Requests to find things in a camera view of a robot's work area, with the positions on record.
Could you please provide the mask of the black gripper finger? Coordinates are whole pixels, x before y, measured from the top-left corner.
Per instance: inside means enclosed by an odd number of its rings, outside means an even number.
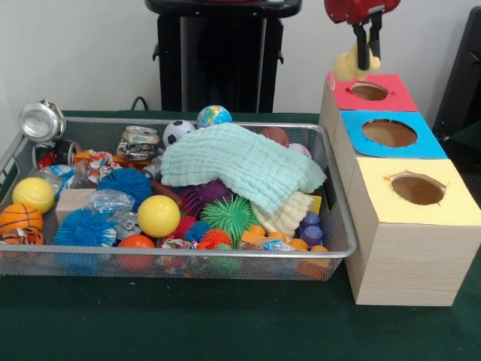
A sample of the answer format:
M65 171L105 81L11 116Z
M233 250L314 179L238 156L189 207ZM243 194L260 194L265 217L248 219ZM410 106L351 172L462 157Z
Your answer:
M363 23L357 23L353 26L353 31L356 36L357 45L357 65L360 70L368 70L370 66L369 58L369 44L367 33L364 29Z
M373 56L381 59L380 56L380 30L382 28L382 13L377 12L371 15L371 28L369 35L369 47Z

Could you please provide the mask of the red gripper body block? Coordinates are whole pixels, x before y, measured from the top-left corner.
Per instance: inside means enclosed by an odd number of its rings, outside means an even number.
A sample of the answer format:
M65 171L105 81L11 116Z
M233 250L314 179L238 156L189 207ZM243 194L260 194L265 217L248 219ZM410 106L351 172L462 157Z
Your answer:
M325 11L333 23L363 23L373 14L396 9L400 0L325 0Z

